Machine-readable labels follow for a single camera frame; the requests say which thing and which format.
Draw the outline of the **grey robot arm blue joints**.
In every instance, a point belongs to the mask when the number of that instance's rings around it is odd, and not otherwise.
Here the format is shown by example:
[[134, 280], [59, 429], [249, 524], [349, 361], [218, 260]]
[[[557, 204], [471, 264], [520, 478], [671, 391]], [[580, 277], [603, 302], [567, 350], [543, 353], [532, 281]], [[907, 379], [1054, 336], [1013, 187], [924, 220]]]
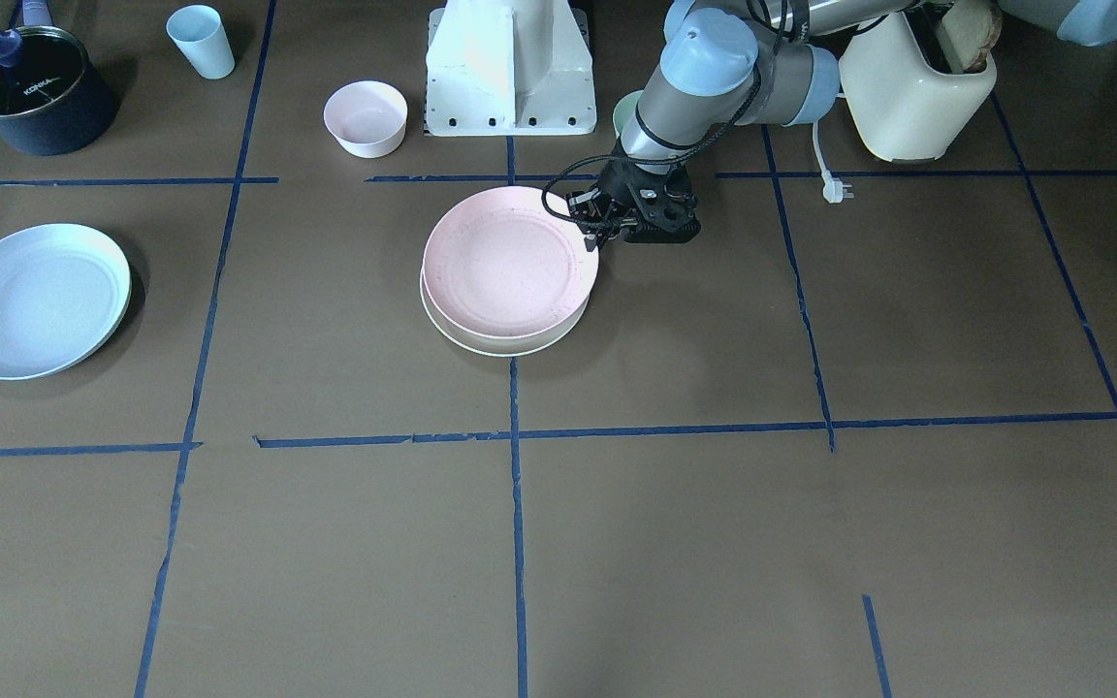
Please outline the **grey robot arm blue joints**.
[[[844, 98], [839, 58], [852, 37], [904, 13], [930, 65], [949, 71], [937, 1], [677, 1], [659, 65], [618, 143], [660, 174], [693, 156], [714, 125], [808, 125]], [[996, 1], [1067, 44], [1117, 41], [1117, 1]]]

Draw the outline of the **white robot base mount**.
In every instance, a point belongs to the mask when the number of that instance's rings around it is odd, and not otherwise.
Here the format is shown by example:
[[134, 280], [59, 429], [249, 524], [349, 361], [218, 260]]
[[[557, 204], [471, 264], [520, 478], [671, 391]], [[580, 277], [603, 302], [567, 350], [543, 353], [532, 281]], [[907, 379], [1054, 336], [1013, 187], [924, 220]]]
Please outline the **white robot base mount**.
[[598, 111], [584, 10], [569, 1], [448, 1], [431, 10], [426, 131], [584, 136]]

